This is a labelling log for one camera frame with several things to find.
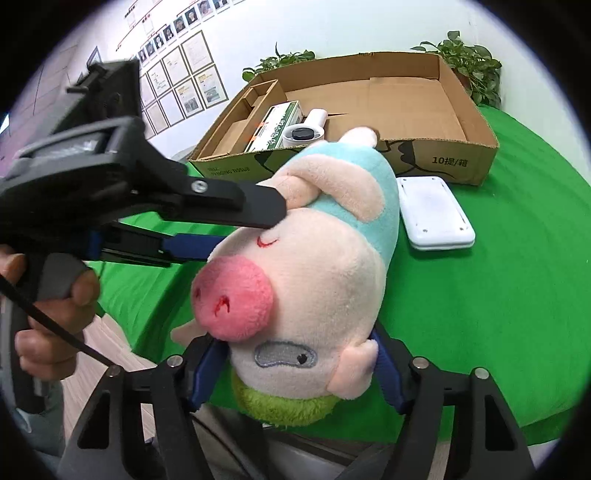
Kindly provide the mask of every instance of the green table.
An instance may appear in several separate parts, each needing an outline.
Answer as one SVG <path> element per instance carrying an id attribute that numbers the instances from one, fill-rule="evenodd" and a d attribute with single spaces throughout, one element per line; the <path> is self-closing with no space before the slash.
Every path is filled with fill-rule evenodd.
<path id="1" fill-rule="evenodd" d="M 418 252 L 401 228 L 380 320 L 412 353 L 442 369 L 487 367 L 530 444 L 540 443 L 560 434 L 591 372 L 591 188 L 526 127 L 496 109 L 481 111 L 499 153 L 482 187 L 452 187 L 476 243 L 468 250 Z M 153 213 L 126 222 L 166 233 L 232 231 L 163 222 Z M 135 353 L 158 362 L 181 352 L 169 332 L 193 317 L 189 288 L 201 266 L 97 265 L 100 304 Z M 236 408 L 229 368 L 211 402 Z M 451 413 L 444 414 L 442 438 L 450 434 Z M 374 382 L 325 419 L 292 430 L 391 442 L 401 424 Z"/>

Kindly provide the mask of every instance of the wooden floor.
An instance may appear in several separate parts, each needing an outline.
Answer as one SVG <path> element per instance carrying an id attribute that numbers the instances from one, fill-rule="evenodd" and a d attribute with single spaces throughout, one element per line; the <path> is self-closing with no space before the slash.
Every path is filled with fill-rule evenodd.
<path id="1" fill-rule="evenodd" d="M 109 315 L 105 315 L 103 318 L 95 317 L 94 322 L 84 332 L 88 345 L 127 371 L 154 366 L 149 360 L 131 352 L 121 327 Z M 76 373 L 62 381 L 66 438 L 69 438 L 84 405 L 105 370 L 106 367 L 97 360 L 79 353 Z M 146 438 L 153 437 L 154 415 L 150 405 L 142 405 L 142 420 L 144 422 L 144 436 Z"/>

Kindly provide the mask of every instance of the green leaves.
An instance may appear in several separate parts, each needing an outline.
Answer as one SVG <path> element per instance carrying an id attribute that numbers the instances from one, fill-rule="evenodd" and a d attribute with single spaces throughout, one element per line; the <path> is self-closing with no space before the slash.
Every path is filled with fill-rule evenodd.
<path id="1" fill-rule="evenodd" d="M 492 55 L 491 52 L 489 52 L 486 48 L 484 48 L 482 45 L 474 45 L 474 50 L 476 51 L 476 53 L 478 53 L 478 55 L 480 55 L 481 57 L 484 57 L 486 59 L 491 59 Z"/>
<path id="2" fill-rule="evenodd" d="M 302 61 L 310 61 L 316 58 L 316 54 L 310 50 L 304 50 L 304 53 L 296 52 L 289 54 L 279 53 L 277 49 L 277 43 L 275 43 L 275 57 L 267 57 L 261 59 L 259 65 L 256 68 L 245 68 L 242 71 L 242 78 L 246 82 L 250 82 L 255 76 L 262 72 L 268 72 L 269 70 L 278 69 L 279 67 L 285 67 L 293 63 L 301 63 Z"/>
<path id="3" fill-rule="evenodd" d="M 423 45 L 435 47 L 437 51 L 427 50 Z M 469 87 L 467 86 L 468 81 L 462 80 L 462 82 L 475 104 L 484 103 L 500 108 L 499 85 L 501 77 L 499 69 L 502 65 L 500 61 L 492 58 L 491 52 L 486 47 L 465 45 L 460 38 L 460 31 L 450 30 L 447 32 L 447 38 L 438 45 L 422 41 L 412 50 L 438 53 L 452 70 L 468 78 Z"/>

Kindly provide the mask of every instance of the teal plush clothing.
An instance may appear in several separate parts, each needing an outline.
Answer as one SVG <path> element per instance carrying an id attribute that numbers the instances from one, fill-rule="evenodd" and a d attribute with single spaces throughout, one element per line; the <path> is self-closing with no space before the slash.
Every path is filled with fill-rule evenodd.
<path id="1" fill-rule="evenodd" d="M 331 196 L 325 193 L 322 193 L 314 202 L 307 205 L 307 207 L 333 215 L 359 231 L 378 251 L 384 261 L 384 265 L 388 268 L 394 248 L 396 247 L 398 225 L 400 222 L 398 185 L 390 164 L 381 153 L 373 148 L 335 142 L 308 147 L 291 158 L 286 165 L 289 165 L 290 162 L 293 162 L 297 158 L 310 154 L 323 154 L 345 160 L 364 168 L 378 181 L 384 194 L 385 206 L 380 216 L 372 222 L 363 223 L 357 220 L 352 213 L 341 207 Z"/>

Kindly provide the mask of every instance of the tissue box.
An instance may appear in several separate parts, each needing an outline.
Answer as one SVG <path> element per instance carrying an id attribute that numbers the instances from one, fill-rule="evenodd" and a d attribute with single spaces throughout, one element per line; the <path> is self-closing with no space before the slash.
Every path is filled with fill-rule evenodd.
<path id="1" fill-rule="evenodd" d="M 300 103 L 297 100 L 272 106 L 256 129 L 245 152 L 281 148 L 283 130 L 290 125 L 301 123 L 302 119 Z"/>

